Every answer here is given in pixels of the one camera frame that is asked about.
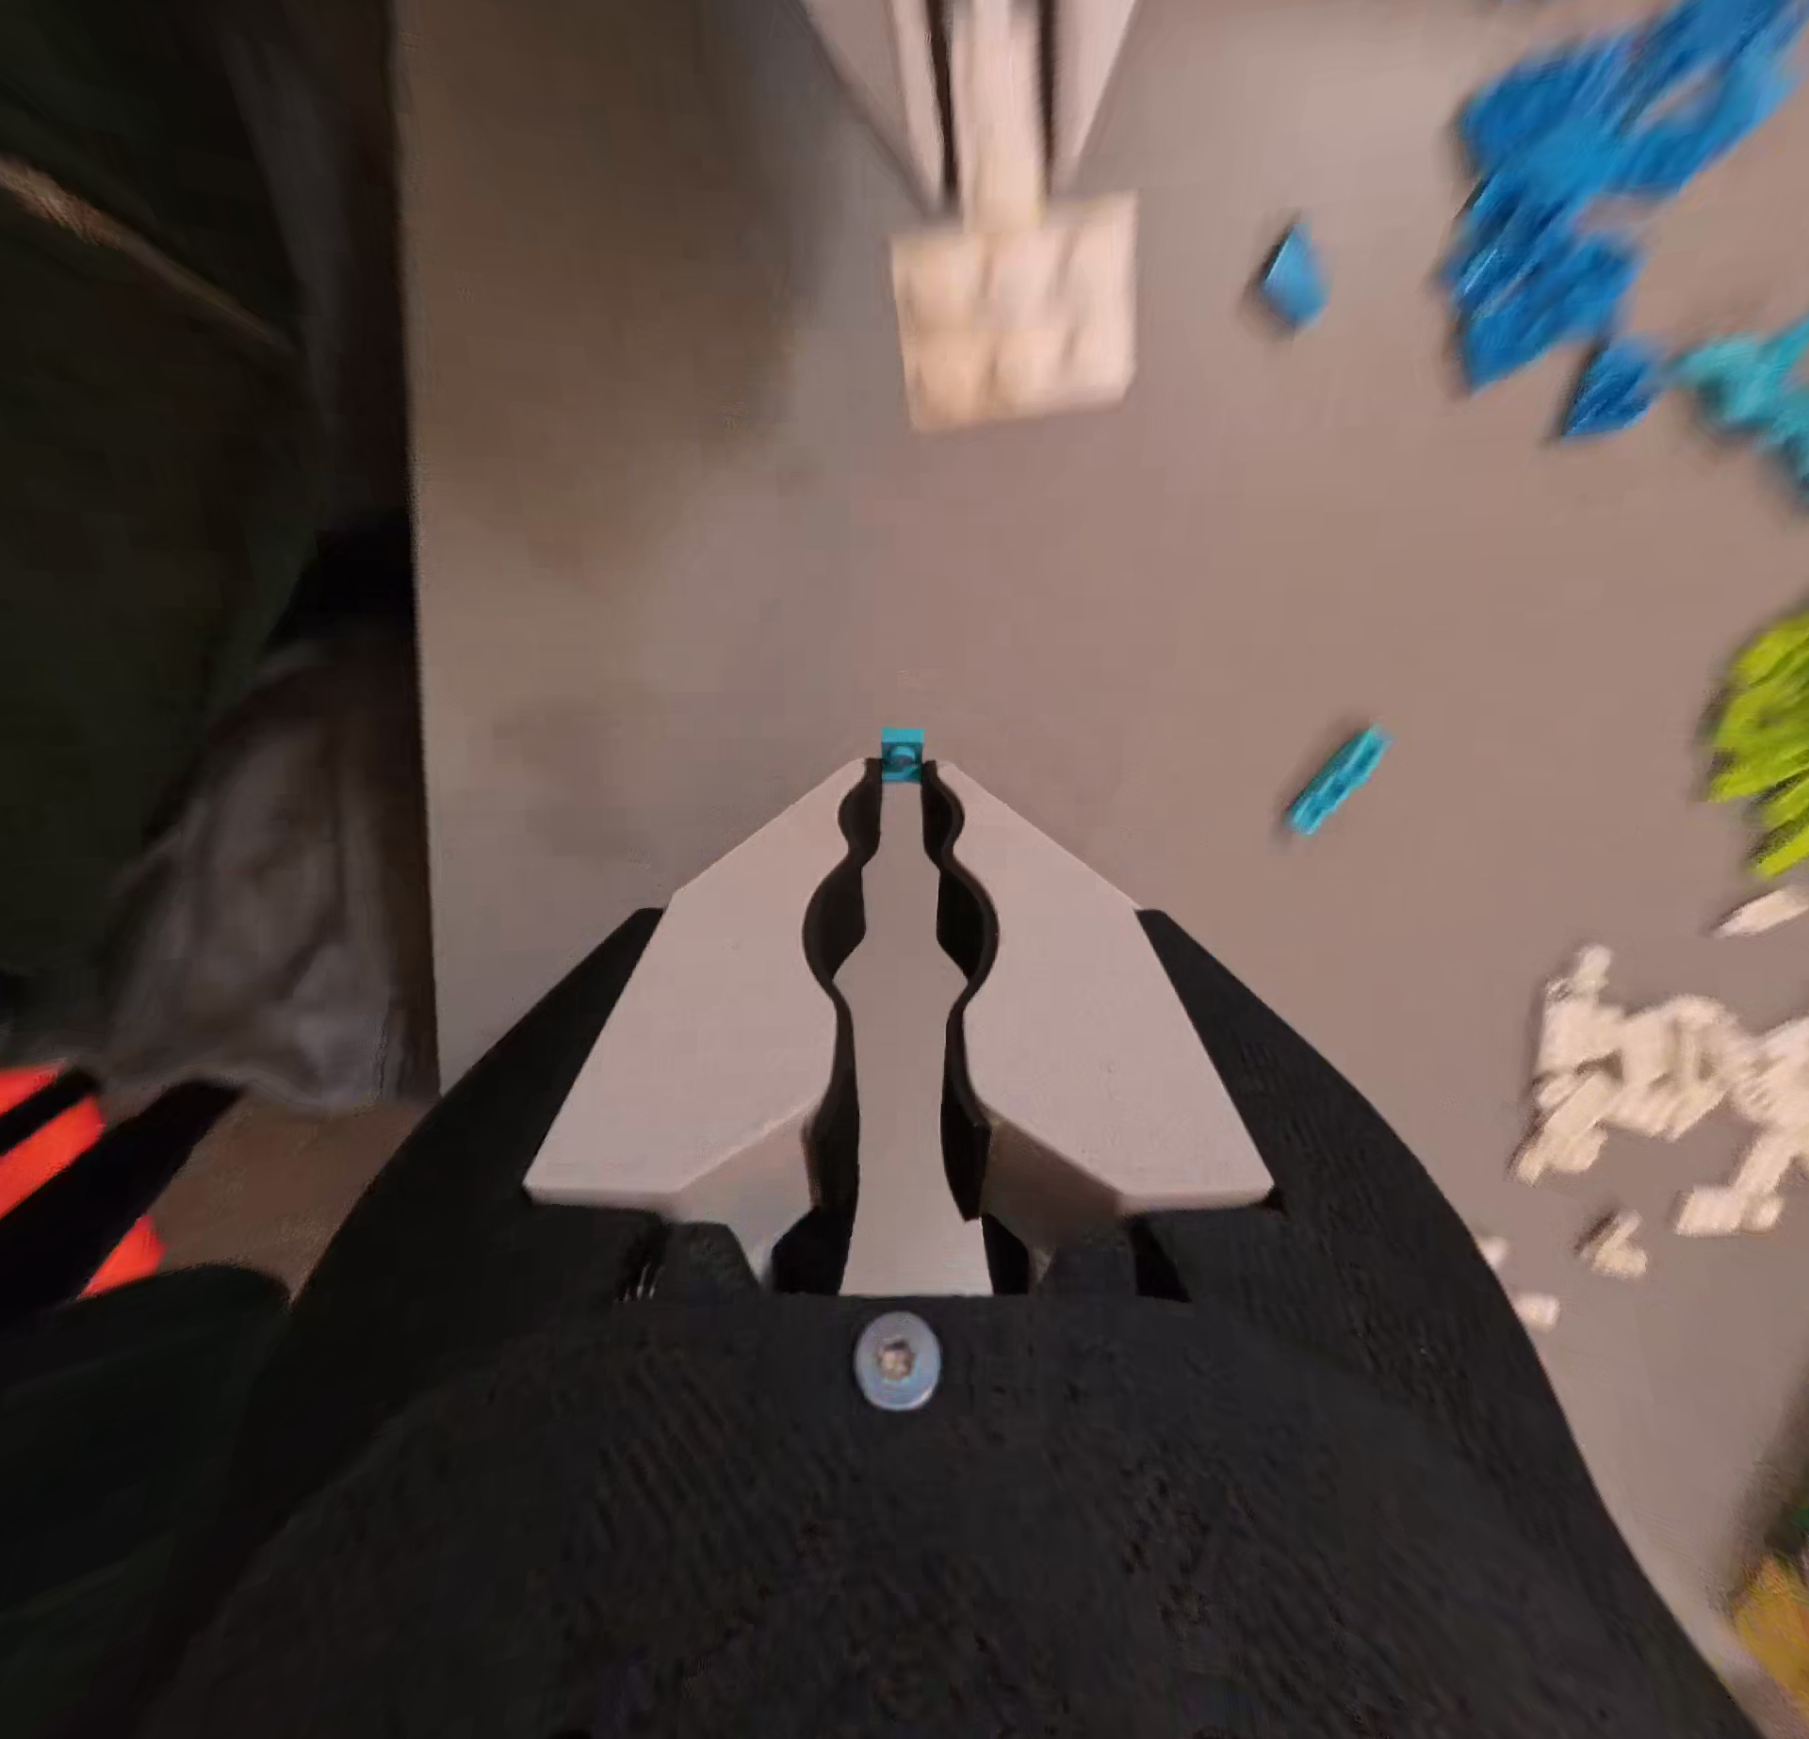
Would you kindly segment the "white lego plate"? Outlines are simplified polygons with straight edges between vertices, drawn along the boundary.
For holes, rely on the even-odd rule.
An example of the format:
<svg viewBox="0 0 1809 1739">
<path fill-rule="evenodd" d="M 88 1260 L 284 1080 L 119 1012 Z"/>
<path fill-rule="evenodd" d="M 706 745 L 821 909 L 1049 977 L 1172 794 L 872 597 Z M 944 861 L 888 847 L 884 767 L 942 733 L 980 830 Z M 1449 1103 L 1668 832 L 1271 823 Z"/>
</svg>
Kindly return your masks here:
<svg viewBox="0 0 1809 1739">
<path fill-rule="evenodd" d="M 1117 406 L 1139 363 L 1140 198 L 1060 198 L 1044 0 L 922 0 L 932 180 L 947 214 L 891 236 L 918 434 Z"/>
</svg>

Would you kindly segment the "pile of blue lego pieces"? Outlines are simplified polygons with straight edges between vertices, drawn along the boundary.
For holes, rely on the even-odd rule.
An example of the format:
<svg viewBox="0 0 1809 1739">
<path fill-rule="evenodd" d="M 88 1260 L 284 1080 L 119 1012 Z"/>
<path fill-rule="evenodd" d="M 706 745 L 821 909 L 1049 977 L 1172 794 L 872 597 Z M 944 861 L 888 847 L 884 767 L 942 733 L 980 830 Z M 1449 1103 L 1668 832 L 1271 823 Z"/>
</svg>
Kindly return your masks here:
<svg viewBox="0 0 1809 1739">
<path fill-rule="evenodd" d="M 1802 35 L 1805 0 L 1673 0 L 1528 54 L 1470 97 L 1456 117 L 1470 193 L 1437 272 L 1467 392 L 1574 348 L 1558 437 L 1649 412 L 1676 370 L 1625 324 L 1638 226 L 1790 101 Z"/>
</svg>

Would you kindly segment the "pile of lime lego pieces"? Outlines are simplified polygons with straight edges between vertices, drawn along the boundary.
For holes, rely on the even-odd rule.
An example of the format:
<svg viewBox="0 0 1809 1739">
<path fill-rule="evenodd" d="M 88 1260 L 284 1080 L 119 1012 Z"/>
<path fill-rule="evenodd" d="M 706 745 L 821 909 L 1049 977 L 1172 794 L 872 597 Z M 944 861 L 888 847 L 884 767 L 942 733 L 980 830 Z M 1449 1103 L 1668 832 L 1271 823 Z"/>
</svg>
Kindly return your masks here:
<svg viewBox="0 0 1809 1739">
<path fill-rule="evenodd" d="M 1807 612 L 1775 619 L 1731 658 L 1710 704 L 1706 801 L 1749 823 L 1748 869 L 1776 883 L 1807 862 Z"/>
</svg>

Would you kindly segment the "orange and black object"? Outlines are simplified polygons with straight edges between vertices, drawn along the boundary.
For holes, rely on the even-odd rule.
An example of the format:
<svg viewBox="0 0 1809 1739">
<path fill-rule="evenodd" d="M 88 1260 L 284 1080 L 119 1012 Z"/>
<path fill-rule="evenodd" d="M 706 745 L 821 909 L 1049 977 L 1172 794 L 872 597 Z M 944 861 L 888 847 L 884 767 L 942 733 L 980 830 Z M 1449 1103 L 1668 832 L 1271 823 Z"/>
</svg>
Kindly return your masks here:
<svg viewBox="0 0 1809 1739">
<path fill-rule="evenodd" d="M 184 1080 L 109 1120 L 79 1066 L 3 1073 L 1 1325 L 152 1276 L 151 1208 L 239 1097 Z"/>
</svg>

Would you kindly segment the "pile of azure lego pieces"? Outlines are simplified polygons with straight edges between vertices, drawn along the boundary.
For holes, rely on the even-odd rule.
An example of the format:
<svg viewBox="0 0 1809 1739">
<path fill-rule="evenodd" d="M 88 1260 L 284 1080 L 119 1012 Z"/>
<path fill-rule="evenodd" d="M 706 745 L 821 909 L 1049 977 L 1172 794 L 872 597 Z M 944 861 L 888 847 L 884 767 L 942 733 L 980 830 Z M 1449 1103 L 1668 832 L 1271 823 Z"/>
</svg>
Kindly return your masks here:
<svg viewBox="0 0 1809 1739">
<path fill-rule="evenodd" d="M 1669 383 L 1687 393 L 1720 437 L 1739 437 L 1773 458 L 1807 499 L 1807 318 L 1770 334 L 1731 334 L 1685 350 Z"/>
</svg>

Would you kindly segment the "yellow object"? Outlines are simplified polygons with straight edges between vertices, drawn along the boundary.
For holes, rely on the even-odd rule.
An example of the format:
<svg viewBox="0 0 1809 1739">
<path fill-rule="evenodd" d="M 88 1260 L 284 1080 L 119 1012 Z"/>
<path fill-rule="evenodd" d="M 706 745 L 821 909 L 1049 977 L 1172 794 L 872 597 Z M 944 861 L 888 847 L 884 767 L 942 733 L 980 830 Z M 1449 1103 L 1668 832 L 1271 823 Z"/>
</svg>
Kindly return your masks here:
<svg viewBox="0 0 1809 1739">
<path fill-rule="evenodd" d="M 1807 1720 L 1807 1548 L 1767 1553 L 1730 1604 L 1751 1660 Z"/>
</svg>

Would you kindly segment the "pile of white lego pieces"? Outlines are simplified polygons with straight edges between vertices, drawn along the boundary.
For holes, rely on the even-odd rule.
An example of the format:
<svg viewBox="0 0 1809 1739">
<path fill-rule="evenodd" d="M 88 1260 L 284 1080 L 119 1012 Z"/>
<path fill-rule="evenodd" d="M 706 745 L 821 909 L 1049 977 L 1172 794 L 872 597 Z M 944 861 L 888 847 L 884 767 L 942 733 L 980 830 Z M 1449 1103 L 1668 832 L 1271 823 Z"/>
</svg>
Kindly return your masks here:
<svg viewBox="0 0 1809 1739">
<path fill-rule="evenodd" d="M 1478 1240 L 1520 1326 L 1548 1338 L 1578 1288 L 1649 1288 L 1676 1260 L 1805 1274 L 1805 1058 L 1805 1010 L 1626 998 L 1607 945 L 1567 960 L 1532 1002 L 1501 1176 L 1569 1211 L 1569 1272 L 1535 1276 L 1499 1229 Z"/>
</svg>

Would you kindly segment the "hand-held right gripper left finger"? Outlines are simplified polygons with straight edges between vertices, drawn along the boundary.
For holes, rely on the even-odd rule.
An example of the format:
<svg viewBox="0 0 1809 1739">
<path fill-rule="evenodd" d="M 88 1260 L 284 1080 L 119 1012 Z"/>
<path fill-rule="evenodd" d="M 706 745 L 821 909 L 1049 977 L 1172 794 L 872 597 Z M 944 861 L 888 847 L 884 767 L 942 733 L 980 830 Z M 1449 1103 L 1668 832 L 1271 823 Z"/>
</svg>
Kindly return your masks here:
<svg viewBox="0 0 1809 1739">
<path fill-rule="evenodd" d="M 539 1204 L 732 1231 L 770 1276 L 843 1225 L 859 1100 L 838 976 L 865 937 L 873 764 L 854 760 L 676 891 L 524 1176 Z"/>
</svg>

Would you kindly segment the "small blue lego wedge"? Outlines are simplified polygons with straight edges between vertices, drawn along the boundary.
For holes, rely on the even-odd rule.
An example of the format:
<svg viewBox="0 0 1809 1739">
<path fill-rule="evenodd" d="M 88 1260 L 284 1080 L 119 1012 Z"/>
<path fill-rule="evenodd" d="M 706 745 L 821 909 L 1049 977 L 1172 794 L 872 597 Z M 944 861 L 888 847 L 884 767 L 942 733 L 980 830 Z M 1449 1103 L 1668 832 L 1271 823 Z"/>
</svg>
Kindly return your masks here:
<svg viewBox="0 0 1809 1739">
<path fill-rule="evenodd" d="M 1328 302 L 1328 272 L 1307 224 L 1292 219 L 1265 254 L 1254 284 L 1261 312 L 1282 331 L 1313 324 Z"/>
</svg>

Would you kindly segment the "person's leg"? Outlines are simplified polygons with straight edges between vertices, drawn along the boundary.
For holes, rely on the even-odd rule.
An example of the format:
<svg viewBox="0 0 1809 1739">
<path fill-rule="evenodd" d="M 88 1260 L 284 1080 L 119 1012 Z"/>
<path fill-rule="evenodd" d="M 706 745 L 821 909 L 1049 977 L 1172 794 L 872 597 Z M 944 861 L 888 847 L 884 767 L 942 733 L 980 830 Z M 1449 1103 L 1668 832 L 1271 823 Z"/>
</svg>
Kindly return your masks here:
<svg viewBox="0 0 1809 1739">
<path fill-rule="evenodd" d="M 345 621 L 269 660 L 129 881 L 101 1070 L 309 1115 L 434 1084 L 415 660 Z"/>
</svg>

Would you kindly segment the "person's green jacket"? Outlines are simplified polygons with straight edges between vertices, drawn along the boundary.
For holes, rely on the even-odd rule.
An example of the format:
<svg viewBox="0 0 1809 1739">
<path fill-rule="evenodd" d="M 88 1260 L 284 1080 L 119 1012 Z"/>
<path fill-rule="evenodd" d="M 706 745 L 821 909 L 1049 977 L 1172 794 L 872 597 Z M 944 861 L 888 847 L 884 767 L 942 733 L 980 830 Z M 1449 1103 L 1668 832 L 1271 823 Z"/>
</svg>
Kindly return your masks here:
<svg viewBox="0 0 1809 1739">
<path fill-rule="evenodd" d="M 1 0 L 1 962 L 83 963 L 406 497 L 392 0 Z"/>
</svg>

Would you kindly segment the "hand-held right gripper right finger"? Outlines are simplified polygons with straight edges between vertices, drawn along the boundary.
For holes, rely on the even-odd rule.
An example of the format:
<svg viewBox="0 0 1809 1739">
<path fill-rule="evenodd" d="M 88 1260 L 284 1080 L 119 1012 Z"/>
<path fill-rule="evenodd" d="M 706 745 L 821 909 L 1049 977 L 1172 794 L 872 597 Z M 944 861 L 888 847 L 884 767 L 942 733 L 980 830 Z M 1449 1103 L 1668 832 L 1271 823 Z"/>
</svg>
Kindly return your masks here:
<svg viewBox="0 0 1809 1739">
<path fill-rule="evenodd" d="M 986 1291 L 1152 1213 L 1259 1205 L 1269 1167 L 1142 909 L 957 765 L 922 771 L 947 1012 L 941 1149 Z"/>
</svg>

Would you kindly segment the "single azure lego plate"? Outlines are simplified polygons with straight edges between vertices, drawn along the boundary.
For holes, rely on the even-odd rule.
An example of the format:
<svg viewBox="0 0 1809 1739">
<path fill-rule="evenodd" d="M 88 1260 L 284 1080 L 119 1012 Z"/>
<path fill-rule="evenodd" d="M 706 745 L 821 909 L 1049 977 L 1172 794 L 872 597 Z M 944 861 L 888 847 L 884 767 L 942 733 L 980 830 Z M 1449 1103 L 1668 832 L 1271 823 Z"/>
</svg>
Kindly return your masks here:
<svg viewBox="0 0 1809 1739">
<path fill-rule="evenodd" d="M 1346 737 L 1289 800 L 1283 823 L 1295 837 L 1313 835 L 1375 775 L 1393 741 L 1369 725 Z"/>
</svg>

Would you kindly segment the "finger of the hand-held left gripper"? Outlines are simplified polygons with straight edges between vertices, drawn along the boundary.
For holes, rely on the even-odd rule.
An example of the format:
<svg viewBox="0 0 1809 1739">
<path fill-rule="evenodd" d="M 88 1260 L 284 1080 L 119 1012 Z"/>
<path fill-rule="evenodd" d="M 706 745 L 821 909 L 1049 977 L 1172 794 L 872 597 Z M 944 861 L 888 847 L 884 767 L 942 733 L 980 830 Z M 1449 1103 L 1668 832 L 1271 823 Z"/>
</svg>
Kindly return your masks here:
<svg viewBox="0 0 1809 1739">
<path fill-rule="evenodd" d="M 1044 97 L 1051 190 L 1073 183 L 1139 0 L 1044 0 Z"/>
<path fill-rule="evenodd" d="M 931 212 L 947 201 L 948 133 L 932 0 L 799 0 L 831 69 Z"/>
</svg>

